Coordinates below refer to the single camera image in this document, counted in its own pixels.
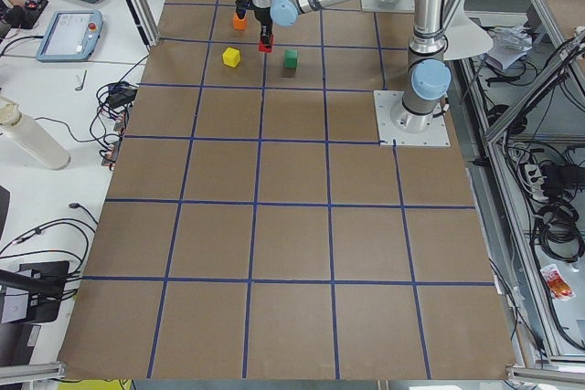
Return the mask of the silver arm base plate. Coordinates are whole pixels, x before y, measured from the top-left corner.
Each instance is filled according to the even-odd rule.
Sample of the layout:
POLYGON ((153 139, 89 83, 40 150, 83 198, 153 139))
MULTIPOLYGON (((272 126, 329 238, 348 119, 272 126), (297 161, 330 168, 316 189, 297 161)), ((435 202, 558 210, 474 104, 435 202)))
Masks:
POLYGON ((449 134, 437 104, 428 115, 414 115, 403 107, 401 90, 375 90, 374 107, 381 146, 448 148, 449 134))

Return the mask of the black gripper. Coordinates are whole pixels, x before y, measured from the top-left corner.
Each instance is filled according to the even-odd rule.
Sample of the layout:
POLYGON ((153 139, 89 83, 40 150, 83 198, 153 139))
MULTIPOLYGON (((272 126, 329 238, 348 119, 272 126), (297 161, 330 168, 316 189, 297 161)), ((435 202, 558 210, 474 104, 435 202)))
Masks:
POLYGON ((273 32, 270 8, 254 7, 254 16, 261 25, 259 45, 266 46, 266 43, 272 43, 273 32))

